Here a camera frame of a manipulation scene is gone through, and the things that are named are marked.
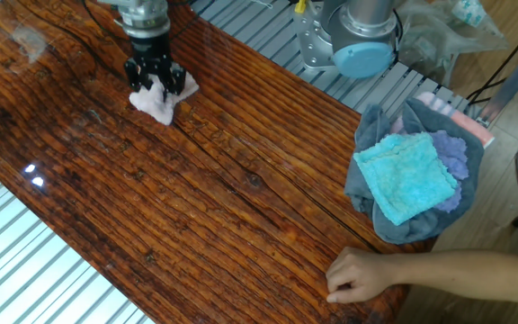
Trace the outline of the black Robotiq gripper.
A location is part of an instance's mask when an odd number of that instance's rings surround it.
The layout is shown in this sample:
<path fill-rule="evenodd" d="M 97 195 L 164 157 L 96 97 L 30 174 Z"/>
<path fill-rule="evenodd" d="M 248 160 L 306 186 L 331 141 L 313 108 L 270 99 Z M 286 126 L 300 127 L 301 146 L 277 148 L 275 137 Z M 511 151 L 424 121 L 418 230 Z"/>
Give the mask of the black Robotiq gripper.
<path fill-rule="evenodd" d="M 164 100 L 170 95 L 179 95 L 185 86 L 186 70 L 172 64 L 169 33 L 150 38 L 129 37 L 132 56 L 124 63 L 129 86 L 134 92 L 141 88 L 140 68 L 146 67 L 149 74 L 163 76 Z"/>

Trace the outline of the person's bare hand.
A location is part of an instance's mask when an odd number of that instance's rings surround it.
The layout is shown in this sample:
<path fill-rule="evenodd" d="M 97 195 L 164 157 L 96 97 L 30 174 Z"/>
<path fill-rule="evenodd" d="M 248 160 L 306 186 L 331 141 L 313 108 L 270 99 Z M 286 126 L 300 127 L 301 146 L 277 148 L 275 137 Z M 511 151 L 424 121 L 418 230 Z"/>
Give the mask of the person's bare hand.
<path fill-rule="evenodd" d="M 326 271 L 330 303 L 366 302 L 396 284 L 387 255 L 345 247 Z"/>

